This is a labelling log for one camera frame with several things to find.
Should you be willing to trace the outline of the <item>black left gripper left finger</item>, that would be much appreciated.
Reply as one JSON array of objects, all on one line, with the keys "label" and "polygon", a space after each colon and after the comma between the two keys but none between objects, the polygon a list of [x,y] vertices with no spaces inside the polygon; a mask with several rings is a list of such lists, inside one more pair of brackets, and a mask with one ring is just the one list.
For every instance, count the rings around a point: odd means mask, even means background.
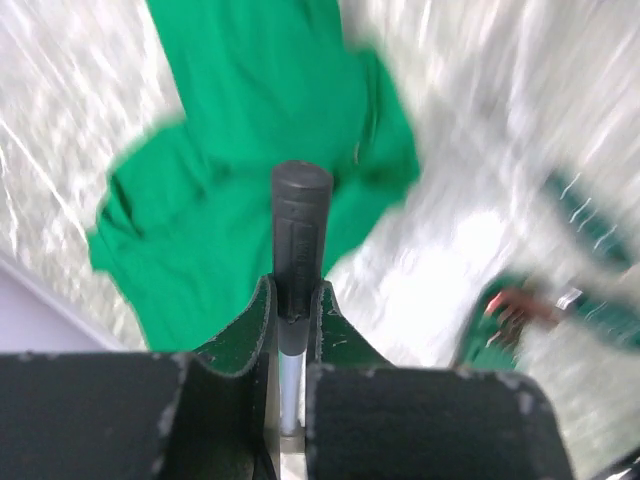
[{"label": "black left gripper left finger", "polygon": [[273,281],[192,352],[1,358],[5,479],[275,479]]}]

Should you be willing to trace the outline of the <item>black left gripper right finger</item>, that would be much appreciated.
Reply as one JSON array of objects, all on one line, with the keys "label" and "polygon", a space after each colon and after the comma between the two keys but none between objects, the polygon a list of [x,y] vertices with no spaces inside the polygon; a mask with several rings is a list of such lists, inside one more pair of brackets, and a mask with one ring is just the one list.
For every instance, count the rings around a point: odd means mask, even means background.
[{"label": "black left gripper right finger", "polygon": [[509,371],[401,368],[314,299],[307,350],[311,479],[569,479],[573,470],[540,387]]}]

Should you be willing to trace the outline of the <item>hex key set green holder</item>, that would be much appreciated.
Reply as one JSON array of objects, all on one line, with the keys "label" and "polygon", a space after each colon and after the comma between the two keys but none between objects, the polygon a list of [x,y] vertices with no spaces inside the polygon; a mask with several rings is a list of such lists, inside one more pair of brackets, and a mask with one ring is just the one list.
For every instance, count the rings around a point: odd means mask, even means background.
[{"label": "hex key set green holder", "polygon": [[525,329],[556,327],[573,314],[584,291],[570,285],[503,271],[472,307],[452,360],[454,368],[512,371]]}]

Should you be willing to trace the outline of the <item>black handled claw hammer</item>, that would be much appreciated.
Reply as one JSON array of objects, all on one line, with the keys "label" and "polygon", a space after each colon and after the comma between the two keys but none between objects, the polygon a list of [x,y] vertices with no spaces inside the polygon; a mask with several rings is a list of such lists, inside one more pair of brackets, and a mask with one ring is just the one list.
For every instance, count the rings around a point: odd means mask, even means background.
[{"label": "black handled claw hammer", "polygon": [[322,264],[333,178],[290,160],[271,176],[272,276],[279,347],[281,460],[285,479],[307,477],[304,393],[319,318]]}]

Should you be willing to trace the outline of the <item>long green screwdriver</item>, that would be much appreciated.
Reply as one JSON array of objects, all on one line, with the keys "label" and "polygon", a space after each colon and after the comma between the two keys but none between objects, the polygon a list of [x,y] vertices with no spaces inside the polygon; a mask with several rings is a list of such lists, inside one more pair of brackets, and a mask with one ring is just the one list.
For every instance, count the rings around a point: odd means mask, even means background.
[{"label": "long green screwdriver", "polygon": [[[544,192],[555,202],[561,219],[577,245],[592,261],[624,272],[634,257],[618,232],[618,226],[599,211],[593,199],[581,192],[577,175],[553,170],[544,181]],[[608,343],[625,350],[639,349],[639,310],[628,301],[571,285],[557,301],[568,312]]]}]

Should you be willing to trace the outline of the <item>green cloth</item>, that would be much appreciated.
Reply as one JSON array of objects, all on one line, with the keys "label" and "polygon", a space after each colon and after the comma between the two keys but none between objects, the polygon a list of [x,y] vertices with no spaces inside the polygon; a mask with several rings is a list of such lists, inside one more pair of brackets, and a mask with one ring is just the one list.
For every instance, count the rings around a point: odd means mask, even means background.
[{"label": "green cloth", "polygon": [[334,178],[323,266],[404,200],[419,161],[383,62],[347,44],[335,1],[152,1],[184,114],[112,171],[88,235],[96,271],[149,348],[192,350],[248,304],[271,268],[272,168]]}]

